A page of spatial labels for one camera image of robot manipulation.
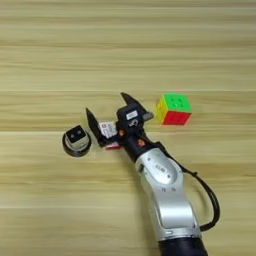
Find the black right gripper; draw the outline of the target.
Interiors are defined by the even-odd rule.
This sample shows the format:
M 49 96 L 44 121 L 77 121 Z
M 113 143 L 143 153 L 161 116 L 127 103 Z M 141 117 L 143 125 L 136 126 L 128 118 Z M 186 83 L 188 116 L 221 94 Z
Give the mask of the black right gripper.
M 131 95 L 122 92 L 121 96 L 127 105 L 137 104 L 142 107 L 140 102 Z M 144 153 L 155 148 L 161 148 L 159 142 L 153 142 L 147 137 L 144 130 L 145 113 L 141 111 L 118 111 L 117 122 L 115 123 L 116 132 L 113 135 L 105 135 L 101 132 L 97 119 L 89 109 L 86 109 L 86 115 L 89 128 L 98 144 L 104 147 L 117 143 L 125 149 L 133 162 L 136 162 Z

